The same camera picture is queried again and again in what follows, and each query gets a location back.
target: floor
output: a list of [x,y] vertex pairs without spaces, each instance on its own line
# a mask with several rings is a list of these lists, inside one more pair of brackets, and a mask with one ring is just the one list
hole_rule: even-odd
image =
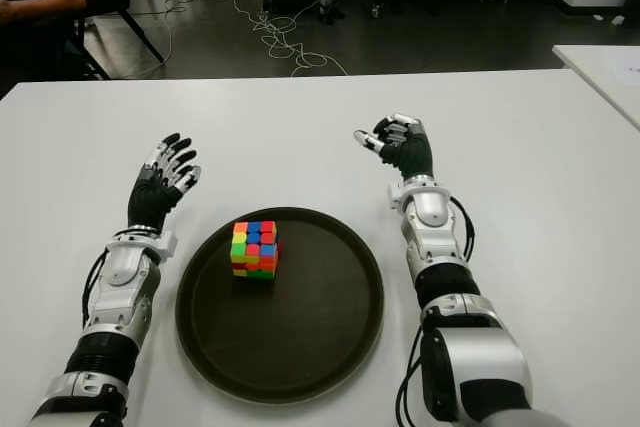
[[[165,0],[132,0],[129,11],[154,45],[164,55],[171,51],[166,65],[152,72],[139,75],[157,61],[117,16],[96,19],[87,47],[118,78],[283,77],[296,69],[294,57],[269,56],[261,40],[265,32],[254,31],[234,6],[235,1],[255,19],[261,0],[188,1],[180,4],[184,11],[166,15],[165,25]],[[451,5],[438,16],[408,5],[403,14],[384,11],[378,19],[371,16],[369,0],[343,0],[341,7],[347,18],[334,26],[320,24],[316,8],[310,9],[287,40],[333,57],[350,75],[559,68],[554,44],[640,44],[640,30],[614,27],[610,19],[566,16],[543,2]],[[341,75],[341,70],[329,61],[295,75]]]

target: white robotic arm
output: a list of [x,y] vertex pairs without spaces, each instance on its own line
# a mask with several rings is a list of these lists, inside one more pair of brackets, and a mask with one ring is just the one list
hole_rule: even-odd
[[171,135],[142,166],[129,199],[129,227],[113,236],[89,273],[84,330],[30,427],[122,425],[129,380],[151,324],[159,266],[177,243],[173,233],[162,233],[164,219],[200,177],[200,167],[189,164],[196,152],[185,152],[190,144]]
[[407,262],[422,309],[424,402],[433,417],[463,426],[566,427],[531,409],[524,356],[489,299],[480,294],[454,236],[451,195],[433,176],[422,123],[395,114],[356,140],[399,168],[389,189],[403,214]]

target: rubik's cube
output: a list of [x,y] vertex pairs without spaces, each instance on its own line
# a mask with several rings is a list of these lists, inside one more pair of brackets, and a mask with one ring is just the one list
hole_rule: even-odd
[[236,222],[231,241],[233,275],[274,279],[280,258],[276,223]]

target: tabletop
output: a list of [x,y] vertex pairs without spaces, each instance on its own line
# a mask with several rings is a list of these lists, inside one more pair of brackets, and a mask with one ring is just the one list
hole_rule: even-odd
[[553,52],[640,130],[640,47],[556,45]]
[[[640,136],[606,107],[566,69],[19,85],[0,103],[0,425],[25,423],[63,372],[86,273],[125,226],[148,152],[181,131],[203,174],[167,220],[179,244],[162,266],[127,425],[393,426],[418,305],[386,199],[399,175],[352,131],[394,111],[424,120],[435,174],[474,220],[471,268],[529,361],[533,405],[576,427],[636,425]],[[202,242],[272,206],[345,222],[371,248],[385,289],[381,336],[362,368],[330,393],[279,407],[210,387],[174,316]],[[438,425],[418,377],[414,418]]]

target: chair leg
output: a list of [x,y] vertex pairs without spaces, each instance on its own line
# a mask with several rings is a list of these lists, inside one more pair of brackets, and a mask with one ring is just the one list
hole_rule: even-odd
[[93,67],[93,69],[98,73],[98,75],[100,75],[100,77],[102,77],[103,80],[111,80],[109,74],[107,74],[107,72],[102,68],[98,61],[93,58],[93,55],[91,55],[91,53],[85,48],[84,44],[76,35],[70,35],[69,42],[71,42],[73,46],[78,49],[85,60],[89,63],[89,65]]
[[124,21],[129,24],[129,27],[131,27],[131,29],[136,33],[136,35],[140,38],[144,45],[147,46],[147,48],[151,51],[155,58],[158,59],[158,62],[163,63],[164,58],[162,57],[162,55],[160,55],[160,52],[156,50],[149,39],[147,39],[144,30],[142,30],[142,27],[140,27],[138,23],[133,19],[133,17],[131,17],[131,14],[129,14],[129,12],[127,12],[126,10],[119,10],[118,14],[120,14],[120,17],[122,17]]

